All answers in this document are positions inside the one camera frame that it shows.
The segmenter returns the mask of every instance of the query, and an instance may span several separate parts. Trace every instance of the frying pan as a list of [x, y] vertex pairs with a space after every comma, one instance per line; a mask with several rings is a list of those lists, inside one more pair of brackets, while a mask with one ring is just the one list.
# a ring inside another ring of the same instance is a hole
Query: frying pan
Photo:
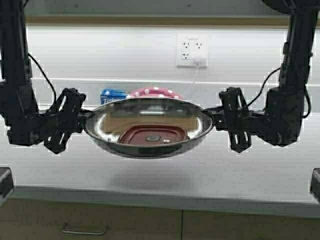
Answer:
[[[113, 154], [137, 158], [170, 157], [193, 149], [213, 129], [212, 117], [203, 110], [191, 102], [174, 98], [127, 98], [95, 109], [83, 129], [99, 147]], [[150, 124], [185, 129], [188, 138], [152, 146], [119, 143], [127, 129]]]

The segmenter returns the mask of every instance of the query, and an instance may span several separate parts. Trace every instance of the black cable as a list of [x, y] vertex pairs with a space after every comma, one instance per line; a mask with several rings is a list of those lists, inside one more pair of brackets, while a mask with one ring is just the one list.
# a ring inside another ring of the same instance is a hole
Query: black cable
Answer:
[[302, 116], [302, 117], [304, 119], [306, 119], [307, 117], [309, 117], [309, 115], [311, 113], [311, 110], [312, 110], [311, 100], [310, 100], [310, 96], [309, 96], [308, 89], [307, 89], [306, 85], [304, 85], [304, 96], [305, 96], [306, 101], [308, 103], [308, 113], [306, 115]]
[[[298, 78], [303, 79], [295, 62], [293, 63], [293, 68], [294, 68], [295, 73], [298, 75]], [[306, 119], [307, 117], [309, 117], [311, 110], [312, 110], [312, 104], [311, 104], [309, 92], [308, 92], [306, 85], [304, 85], [304, 96], [306, 98], [306, 102], [308, 103], [308, 112], [306, 115], [303, 115], [302, 118]]]
[[24, 4], [23, 4], [23, 7], [24, 7], [24, 8], [27, 6], [27, 4], [28, 4], [29, 1], [30, 1], [30, 0], [26, 0], [26, 1], [24, 2]]
[[259, 94], [258, 94], [249, 104], [241, 107], [241, 109], [246, 108], [246, 107], [250, 107], [250, 106], [261, 96], [261, 94], [262, 94], [262, 92], [263, 92], [263, 90], [264, 90], [264, 88], [265, 88], [265, 85], [266, 85], [267, 81], [269, 80], [269, 78], [270, 78], [273, 74], [275, 74], [276, 72], [278, 72], [280, 69], [281, 69], [281, 67], [277, 68], [276, 70], [274, 70], [273, 72], [271, 72], [271, 73], [269, 74], [269, 76], [264, 80], [264, 82], [263, 82], [263, 84], [262, 84], [262, 87], [261, 87], [261, 89], [260, 89]]
[[37, 67], [40, 69], [42, 75], [44, 76], [46, 82], [49, 84], [49, 86], [52, 89], [53, 95], [54, 95], [54, 102], [53, 104], [56, 104], [57, 102], [57, 93], [56, 90], [54, 88], [54, 86], [52, 85], [52, 83], [50, 82], [49, 78], [47, 77], [47, 75], [45, 74], [45, 72], [43, 71], [42, 67], [40, 66], [40, 64], [37, 62], [37, 60], [30, 54], [28, 53], [28, 56], [34, 61], [34, 63], [37, 65]]

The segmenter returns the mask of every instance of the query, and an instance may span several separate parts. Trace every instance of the wall trim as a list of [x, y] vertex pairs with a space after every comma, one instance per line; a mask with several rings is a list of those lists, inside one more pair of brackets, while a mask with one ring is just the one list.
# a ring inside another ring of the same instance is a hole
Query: wall trim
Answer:
[[27, 24], [50, 25], [157, 25], [287, 28], [287, 17], [126, 17], [126, 16], [27, 16]]

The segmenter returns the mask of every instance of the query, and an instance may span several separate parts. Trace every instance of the wooden cabinet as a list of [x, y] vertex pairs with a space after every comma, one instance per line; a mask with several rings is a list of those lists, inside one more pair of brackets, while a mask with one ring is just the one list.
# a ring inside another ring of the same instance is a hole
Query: wooden cabinet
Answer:
[[183, 240], [318, 240], [320, 219], [185, 211]]
[[[79, 232], [108, 230], [103, 236], [65, 234], [65, 223]], [[0, 208], [0, 240], [177, 240], [180, 231], [178, 210], [16, 199]]]

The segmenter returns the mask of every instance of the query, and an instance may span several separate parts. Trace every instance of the electrical outlet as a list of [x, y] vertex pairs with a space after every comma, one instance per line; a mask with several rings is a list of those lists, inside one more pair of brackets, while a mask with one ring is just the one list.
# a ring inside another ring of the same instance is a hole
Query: electrical outlet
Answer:
[[200, 67], [208, 67], [209, 36], [203, 33], [177, 35], [177, 67], [195, 67], [195, 59], [201, 59]]

